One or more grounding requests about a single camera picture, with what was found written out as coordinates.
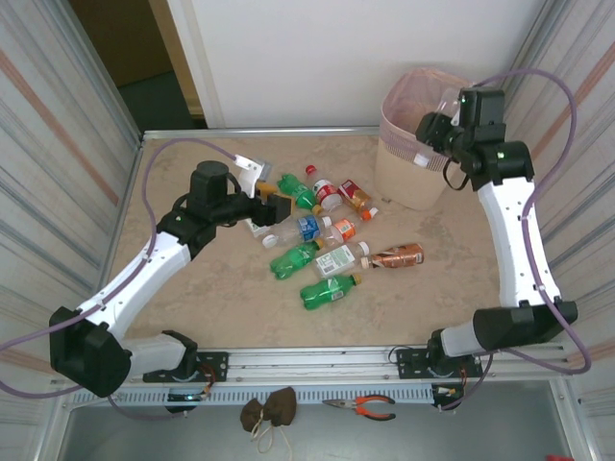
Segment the blue bottle label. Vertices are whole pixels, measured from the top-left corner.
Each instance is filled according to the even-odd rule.
[[[320,235],[320,230],[318,229],[318,221],[316,221],[315,216],[306,216],[305,218],[299,218],[297,220],[297,224],[299,225],[299,232],[301,233],[304,242],[313,240],[318,235]]]

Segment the plastic bottle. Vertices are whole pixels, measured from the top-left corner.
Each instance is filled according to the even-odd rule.
[[[325,211],[333,211],[342,205],[342,197],[337,193],[337,187],[331,181],[325,179],[314,165],[308,165],[306,173],[307,185],[316,194],[318,205],[324,208]]]
[[[357,267],[360,258],[367,255],[369,255],[369,247],[365,242],[347,243],[325,255],[318,256],[313,265],[318,276],[321,279],[327,279]]]
[[[316,196],[311,189],[299,181],[295,175],[283,175],[278,181],[278,187],[283,194],[295,199],[295,204],[299,208],[309,209],[315,215],[323,211],[323,208],[316,202]]]
[[[423,247],[418,243],[409,243],[392,247],[384,252],[375,255],[369,255],[361,258],[361,267],[363,269],[388,267],[409,267],[416,264],[423,264],[425,255]]]
[[[294,272],[307,266],[316,257],[318,250],[325,246],[322,238],[313,242],[302,243],[291,248],[280,257],[276,257],[269,263],[269,268],[278,280],[288,279]]]
[[[370,217],[369,219],[372,219],[376,213],[378,213],[378,209],[372,208],[368,213]],[[343,218],[328,228],[323,234],[323,238],[325,239],[327,246],[332,247],[333,245],[344,243],[345,241],[353,238],[362,225],[363,221],[355,216]]]
[[[361,283],[361,275],[334,276],[321,280],[315,285],[306,286],[301,290],[300,296],[304,300],[304,307],[313,310],[325,303],[332,303],[348,294],[355,285]]]
[[[265,248],[273,248],[276,245],[298,245],[321,236],[330,225],[329,216],[317,218],[309,215],[297,220],[289,219],[273,226],[271,233],[262,239],[262,245]]]
[[[344,202],[355,209],[363,221],[369,221],[378,212],[374,201],[353,180],[346,180],[339,186],[339,194]]]

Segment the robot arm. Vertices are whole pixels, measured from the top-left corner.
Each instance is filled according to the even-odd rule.
[[[99,397],[114,392],[129,376],[156,370],[173,370],[191,376],[196,367],[197,345],[175,331],[153,338],[126,340],[124,335],[140,310],[173,275],[213,240],[218,226],[233,226],[251,219],[258,226],[280,223],[290,214],[289,199],[269,195],[256,198],[262,165],[236,156],[243,169],[237,180],[224,163],[199,163],[190,178],[190,190],[173,205],[157,225],[156,242],[149,244],[106,287],[76,310],[58,309],[50,326],[69,320],[95,305],[102,308],[81,322],[50,335],[54,370]],[[228,193],[228,181],[234,193]],[[125,282],[143,259],[147,263],[128,285],[107,304],[105,295]]]
[[[453,125],[452,117],[432,112],[423,117],[416,137],[459,163],[478,192],[496,249],[501,306],[479,309],[472,321],[436,331],[428,344],[436,357],[457,357],[553,339],[562,327],[544,305],[540,290],[549,294],[569,323],[577,319],[576,304],[560,299],[533,207],[527,218],[529,238],[542,286],[535,285],[523,251],[522,209],[534,190],[534,172],[528,147],[520,141],[504,141],[504,92],[487,87],[462,88],[458,102],[458,125]]]

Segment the string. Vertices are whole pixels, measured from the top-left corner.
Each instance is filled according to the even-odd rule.
[[[263,409],[260,409],[260,418],[258,418],[257,423],[252,428],[252,432],[250,432],[250,441],[254,442],[256,440],[257,441],[257,451],[260,454],[265,454],[265,453],[268,453],[269,450],[271,450],[271,448],[273,447],[274,433],[275,433],[276,428],[270,423],[269,427],[267,427],[265,430],[260,432],[262,421],[263,421]],[[284,441],[286,442],[286,446],[288,447],[288,461],[292,461],[293,459],[292,446],[290,446],[290,442],[288,442],[288,438],[286,437],[286,434],[284,433],[284,429],[282,429],[281,425],[279,426],[279,429],[280,429],[280,432],[282,433]],[[269,438],[269,445],[267,446],[266,449],[260,449],[260,441],[268,432],[271,432],[271,437]]]

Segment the white wall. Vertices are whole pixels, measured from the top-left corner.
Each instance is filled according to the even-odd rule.
[[[410,67],[507,70],[543,0],[168,0],[211,128],[377,125]]]

